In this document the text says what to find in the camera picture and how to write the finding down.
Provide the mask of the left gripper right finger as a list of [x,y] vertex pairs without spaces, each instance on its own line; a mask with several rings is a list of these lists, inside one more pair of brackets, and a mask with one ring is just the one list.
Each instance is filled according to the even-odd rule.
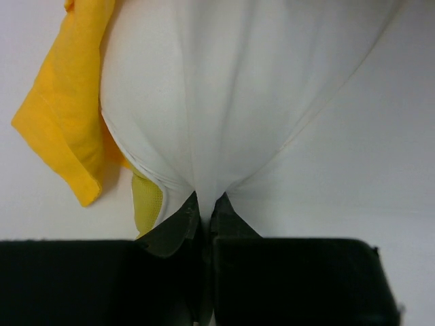
[[399,325],[376,247],[351,238],[263,238],[228,196],[211,218],[218,325]]

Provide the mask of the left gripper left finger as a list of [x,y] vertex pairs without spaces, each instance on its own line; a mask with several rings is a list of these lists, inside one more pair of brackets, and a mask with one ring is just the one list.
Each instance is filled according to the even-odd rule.
[[134,241],[3,241],[1,324],[193,325],[200,251],[195,194]]

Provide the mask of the white pillow yellow edge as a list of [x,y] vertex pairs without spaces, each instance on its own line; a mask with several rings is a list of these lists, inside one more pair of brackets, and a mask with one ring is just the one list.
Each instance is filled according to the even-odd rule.
[[101,113],[146,234],[269,163],[357,71],[398,1],[117,1]]

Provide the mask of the yellow pillowcase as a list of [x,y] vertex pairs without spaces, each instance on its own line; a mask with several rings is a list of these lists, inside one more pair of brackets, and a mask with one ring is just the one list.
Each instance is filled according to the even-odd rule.
[[66,1],[66,16],[12,126],[82,206],[103,191],[107,161],[126,159],[103,121],[101,42],[115,1]]

